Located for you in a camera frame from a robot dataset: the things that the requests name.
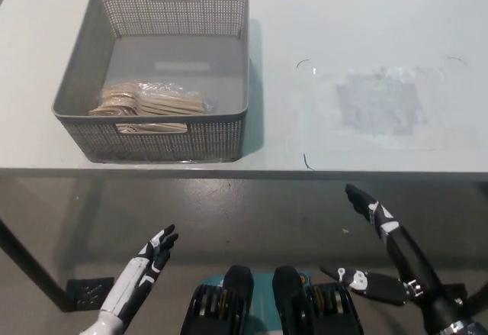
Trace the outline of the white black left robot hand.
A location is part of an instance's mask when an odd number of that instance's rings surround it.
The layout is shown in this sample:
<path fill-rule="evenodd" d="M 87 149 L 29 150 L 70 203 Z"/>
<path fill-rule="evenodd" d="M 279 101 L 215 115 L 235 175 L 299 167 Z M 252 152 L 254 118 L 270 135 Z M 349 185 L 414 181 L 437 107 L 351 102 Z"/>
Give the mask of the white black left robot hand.
<path fill-rule="evenodd" d="M 170 249 L 178 239 L 175 225 L 159 231 L 133 257 L 114 283 L 101 306 L 127 328 L 171 256 Z"/>

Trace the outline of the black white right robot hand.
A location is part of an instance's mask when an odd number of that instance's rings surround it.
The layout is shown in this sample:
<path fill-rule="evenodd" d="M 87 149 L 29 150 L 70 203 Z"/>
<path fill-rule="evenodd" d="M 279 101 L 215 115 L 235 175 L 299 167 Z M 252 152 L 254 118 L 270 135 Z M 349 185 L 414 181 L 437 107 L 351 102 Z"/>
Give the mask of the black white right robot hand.
<path fill-rule="evenodd" d="M 353 184 L 345 193 L 357 213 L 370 223 L 386 247 L 397 278 L 344 266 L 320 266 L 320 271 L 352 292 L 372 301 L 402 306 L 414 303 L 422 312 L 428 334 L 437 334 L 462 320 L 462 311 L 437 276 L 433 266 L 406 228 L 376 198 Z"/>

